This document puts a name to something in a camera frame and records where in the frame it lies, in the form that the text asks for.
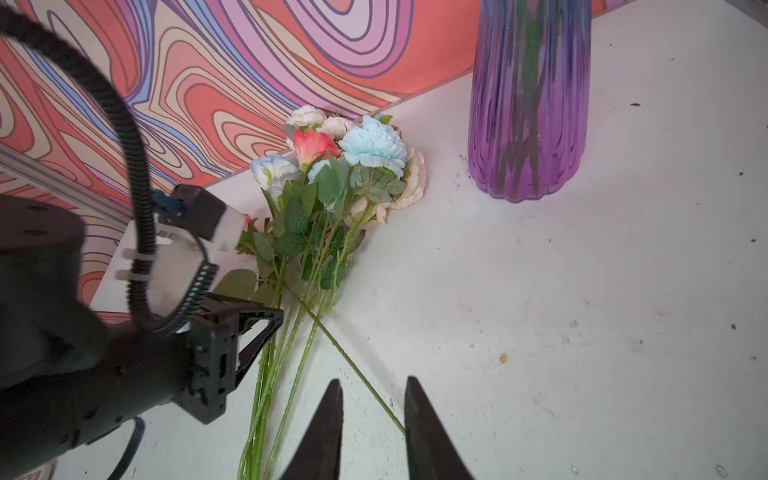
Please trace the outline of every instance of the purple glass vase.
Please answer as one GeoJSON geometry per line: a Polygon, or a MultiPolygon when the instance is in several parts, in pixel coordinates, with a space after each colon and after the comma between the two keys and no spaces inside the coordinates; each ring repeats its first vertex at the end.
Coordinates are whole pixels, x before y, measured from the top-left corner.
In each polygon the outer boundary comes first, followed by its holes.
{"type": "Polygon", "coordinates": [[[480,0],[469,173],[511,202],[552,194],[584,153],[589,0],[480,0]]]}

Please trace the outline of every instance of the dirt speck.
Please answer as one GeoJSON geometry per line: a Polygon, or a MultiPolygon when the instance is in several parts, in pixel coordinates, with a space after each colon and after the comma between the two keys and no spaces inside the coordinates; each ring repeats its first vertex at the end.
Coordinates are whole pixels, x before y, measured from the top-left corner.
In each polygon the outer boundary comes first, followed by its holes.
{"type": "Polygon", "coordinates": [[[726,469],[722,465],[716,466],[715,472],[717,472],[717,476],[720,478],[728,478],[728,472],[726,472],[726,469]]]}

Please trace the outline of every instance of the flower bouquet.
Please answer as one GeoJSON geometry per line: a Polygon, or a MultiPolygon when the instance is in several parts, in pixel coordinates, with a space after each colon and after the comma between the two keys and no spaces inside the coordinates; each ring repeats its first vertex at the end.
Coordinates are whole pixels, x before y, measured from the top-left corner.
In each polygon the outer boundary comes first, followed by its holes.
{"type": "Polygon", "coordinates": [[[372,225],[386,223],[390,210],[421,200],[426,171],[423,156],[403,143],[391,115],[373,114],[352,122],[305,106],[284,126],[286,156],[257,158],[250,165],[271,217],[248,222],[237,252],[254,255],[258,280],[252,300],[283,307],[278,336],[263,348],[248,439],[238,479],[269,478],[286,419],[320,328],[342,353],[390,418],[402,425],[344,353],[320,320],[333,308],[339,285],[372,225]],[[274,441],[265,458],[267,416],[296,334],[309,316],[312,326],[274,441]]]}

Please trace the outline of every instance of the light blue flower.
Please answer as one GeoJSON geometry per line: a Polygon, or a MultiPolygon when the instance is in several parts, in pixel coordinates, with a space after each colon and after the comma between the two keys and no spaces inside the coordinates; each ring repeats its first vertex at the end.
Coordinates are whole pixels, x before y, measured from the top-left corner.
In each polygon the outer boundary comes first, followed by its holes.
{"type": "Polygon", "coordinates": [[[288,180],[302,181],[299,168],[280,155],[265,155],[250,162],[250,171],[261,190],[277,199],[288,180]]]}
{"type": "Polygon", "coordinates": [[[398,179],[402,178],[406,168],[406,145],[391,126],[366,115],[362,118],[362,126],[346,132],[339,146],[349,164],[384,167],[398,179]]]}

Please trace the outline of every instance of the white table surface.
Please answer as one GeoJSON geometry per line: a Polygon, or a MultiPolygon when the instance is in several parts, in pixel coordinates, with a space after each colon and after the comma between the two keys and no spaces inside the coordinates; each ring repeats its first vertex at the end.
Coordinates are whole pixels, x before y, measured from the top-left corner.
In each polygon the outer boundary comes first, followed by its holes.
{"type": "MultiPolygon", "coordinates": [[[[469,178],[471,80],[391,109],[428,191],[366,238],[328,328],[400,418],[419,377],[478,480],[573,465],[768,478],[768,29],[721,0],[596,19],[587,151],[538,202],[492,200],[469,178]]],[[[248,173],[211,190],[249,214],[262,204],[248,173]]],[[[93,307],[125,310],[107,277],[93,307]]],[[[407,478],[402,436],[321,333],[315,345],[276,472],[339,378],[342,478],[407,478]]],[[[144,414],[126,478],[234,480],[255,381],[208,426],[175,405],[144,414]]],[[[56,478],[107,478],[130,430],[64,455],[56,478]]]]}

